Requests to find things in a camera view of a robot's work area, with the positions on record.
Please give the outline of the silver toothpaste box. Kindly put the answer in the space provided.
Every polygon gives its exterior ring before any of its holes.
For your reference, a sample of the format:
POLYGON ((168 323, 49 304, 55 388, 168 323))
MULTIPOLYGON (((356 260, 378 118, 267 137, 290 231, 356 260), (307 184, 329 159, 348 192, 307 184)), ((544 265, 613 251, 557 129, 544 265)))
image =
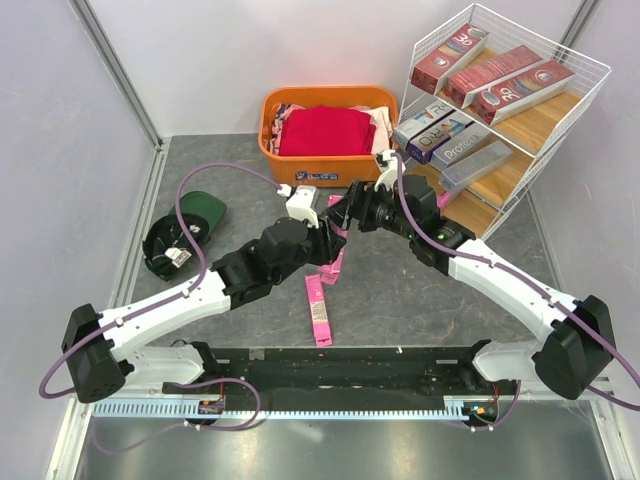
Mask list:
POLYGON ((492 133, 488 129, 473 123, 441 144, 433 152, 430 165, 443 171, 486 145, 491 138, 492 133))
POLYGON ((444 169, 439 185, 451 195, 457 195, 475 181, 489 175, 507 162, 513 150, 502 141, 493 142, 444 169))

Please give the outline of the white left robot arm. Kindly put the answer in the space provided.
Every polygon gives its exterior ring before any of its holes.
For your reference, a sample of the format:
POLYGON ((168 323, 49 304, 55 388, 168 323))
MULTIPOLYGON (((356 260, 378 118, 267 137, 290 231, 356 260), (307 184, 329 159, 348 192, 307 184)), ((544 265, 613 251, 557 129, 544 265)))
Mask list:
POLYGON ((115 309, 75 308, 61 345, 73 393, 85 404, 113 395, 139 372, 133 357, 140 348, 191 322, 268 296, 301 267, 333 263, 345 244, 326 221, 309 227, 283 217, 213 262, 202 277, 115 309))

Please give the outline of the red 3D toothpaste box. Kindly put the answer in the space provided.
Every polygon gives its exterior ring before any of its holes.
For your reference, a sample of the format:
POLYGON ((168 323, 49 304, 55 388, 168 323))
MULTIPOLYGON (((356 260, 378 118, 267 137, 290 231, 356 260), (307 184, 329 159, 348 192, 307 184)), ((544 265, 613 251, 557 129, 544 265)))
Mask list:
POLYGON ((562 93, 575 72, 556 60, 534 66, 475 96, 471 110, 487 125, 496 125, 562 93))
POLYGON ((464 24, 413 67, 410 83, 436 95, 451 75, 479 55, 489 35, 488 31, 475 25, 464 24))

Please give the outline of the dark red toothpaste box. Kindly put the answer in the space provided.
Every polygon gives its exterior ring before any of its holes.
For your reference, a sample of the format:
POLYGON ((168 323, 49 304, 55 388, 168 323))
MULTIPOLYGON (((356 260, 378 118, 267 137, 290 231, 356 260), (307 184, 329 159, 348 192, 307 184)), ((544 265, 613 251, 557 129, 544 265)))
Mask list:
POLYGON ((491 57, 477 65, 466 67, 447 79, 445 94, 461 109, 467 108, 475 96, 501 80, 537 66, 543 57, 525 45, 491 57))

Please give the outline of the pink toothpaste box angled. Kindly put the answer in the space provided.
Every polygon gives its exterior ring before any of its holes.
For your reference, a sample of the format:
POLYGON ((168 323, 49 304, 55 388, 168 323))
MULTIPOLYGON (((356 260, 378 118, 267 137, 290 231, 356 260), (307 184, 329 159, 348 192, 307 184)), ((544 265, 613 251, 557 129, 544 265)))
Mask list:
POLYGON ((312 331, 316 346, 331 346, 333 344, 333 339, 320 275, 315 274, 306 276, 305 285, 311 314, 312 331))

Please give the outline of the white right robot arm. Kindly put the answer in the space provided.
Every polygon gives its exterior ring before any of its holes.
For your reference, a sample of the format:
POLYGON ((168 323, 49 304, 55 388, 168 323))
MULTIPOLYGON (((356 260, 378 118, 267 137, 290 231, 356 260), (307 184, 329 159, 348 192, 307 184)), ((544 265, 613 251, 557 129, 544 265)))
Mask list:
POLYGON ((474 233, 441 215, 436 192, 419 175, 390 186, 355 181, 326 210, 337 226, 384 229, 409 242, 428 267, 479 291, 520 321, 533 340, 483 340, 458 368, 467 392, 502 380, 539 380, 562 398, 578 399, 612 361, 609 308, 594 295, 579 300, 536 280, 492 251, 474 233))

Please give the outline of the pink toothpaste box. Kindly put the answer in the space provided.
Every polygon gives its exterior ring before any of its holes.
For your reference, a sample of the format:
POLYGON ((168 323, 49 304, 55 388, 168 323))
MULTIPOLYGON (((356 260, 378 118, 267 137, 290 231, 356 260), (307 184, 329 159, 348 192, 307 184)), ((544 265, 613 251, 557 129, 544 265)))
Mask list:
MULTIPOLYGON (((342 198, 343 197, 341 195, 330 195, 328 199, 328 206, 331 207, 335 205, 342 198)), ((332 224, 332 228, 339 236, 343 238, 346 238, 346 236, 348 235, 347 231, 341 230, 335 224, 332 224)), ((320 275, 320 280, 322 283, 334 285, 337 282, 342 269, 343 257, 344 251, 341 250, 338 254, 338 257, 333 263, 318 267, 317 273, 320 275)))
POLYGON ((439 209, 444 209, 446 208, 449 203, 453 200, 454 196, 449 193, 449 192, 445 192, 441 195, 439 195, 437 197, 437 206, 439 209))

